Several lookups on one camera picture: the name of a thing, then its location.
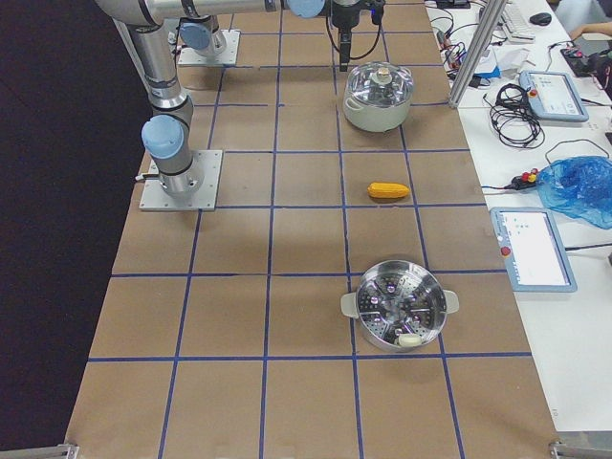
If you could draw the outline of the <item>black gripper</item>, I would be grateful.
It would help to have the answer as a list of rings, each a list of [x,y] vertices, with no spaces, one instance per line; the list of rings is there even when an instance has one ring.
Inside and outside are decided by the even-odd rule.
[[[339,29],[339,70],[345,73],[351,60],[351,29],[360,22],[360,1],[333,0],[330,5],[330,15],[332,24]]]

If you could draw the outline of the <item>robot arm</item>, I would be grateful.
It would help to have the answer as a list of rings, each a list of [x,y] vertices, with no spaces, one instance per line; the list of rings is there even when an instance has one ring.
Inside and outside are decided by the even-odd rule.
[[[200,19],[216,14],[274,12],[290,10],[300,18],[327,16],[339,31],[339,69],[348,70],[351,60],[352,29],[360,22],[365,1],[274,1],[274,0],[170,0],[170,1],[99,1],[98,6],[110,17],[132,26],[161,26],[168,18]]]
[[[201,186],[204,173],[188,146],[193,103],[179,82],[167,32],[144,1],[98,1],[97,5],[125,27],[141,65],[153,113],[142,127],[142,142],[157,166],[159,187],[169,196],[187,199]]]

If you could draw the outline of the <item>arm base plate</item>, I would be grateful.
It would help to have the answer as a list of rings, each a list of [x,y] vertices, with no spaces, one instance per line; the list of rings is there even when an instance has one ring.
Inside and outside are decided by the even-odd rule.
[[[237,64],[240,32],[188,28],[183,26],[180,37],[184,44],[179,53],[180,67],[234,67]]]
[[[190,168],[164,175],[151,161],[144,179],[140,209],[144,211],[215,211],[222,169],[222,150],[193,150]]]

